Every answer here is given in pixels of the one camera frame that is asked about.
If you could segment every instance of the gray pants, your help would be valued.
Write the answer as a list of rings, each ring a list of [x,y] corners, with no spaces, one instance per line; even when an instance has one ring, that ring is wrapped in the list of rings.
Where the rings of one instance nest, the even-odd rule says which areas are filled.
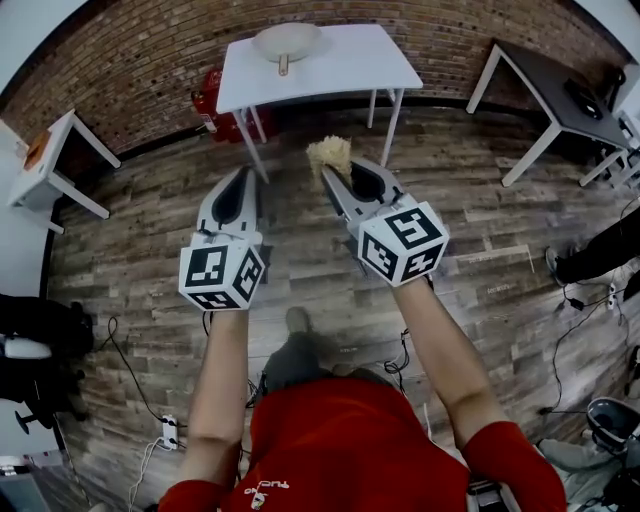
[[[320,366],[316,347],[322,336],[315,332],[296,332],[276,350],[264,367],[263,395],[318,379],[333,378],[329,370]],[[385,379],[366,368],[356,368],[347,377],[364,379],[390,386]]]

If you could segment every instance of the power strip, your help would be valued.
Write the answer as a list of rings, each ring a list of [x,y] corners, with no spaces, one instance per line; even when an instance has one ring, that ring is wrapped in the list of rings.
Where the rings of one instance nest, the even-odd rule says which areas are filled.
[[[162,442],[166,448],[178,449],[178,422],[168,414],[162,416]]]
[[[618,298],[616,297],[616,285],[611,283],[609,285],[609,299],[607,299],[607,309],[609,311],[613,311],[613,308],[616,307],[616,300],[618,300]]]

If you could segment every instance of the shoe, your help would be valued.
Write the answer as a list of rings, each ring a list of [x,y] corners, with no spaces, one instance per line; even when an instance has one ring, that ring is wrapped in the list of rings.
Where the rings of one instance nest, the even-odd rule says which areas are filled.
[[[556,252],[556,250],[552,247],[547,247],[544,251],[544,259],[547,262],[547,268],[549,269],[549,272],[551,272],[551,275],[556,280],[556,283],[558,283],[558,286],[564,288],[567,283],[562,282],[558,278],[558,253]]]
[[[289,334],[294,332],[311,332],[311,319],[307,310],[301,307],[289,308],[286,316],[287,329]]]

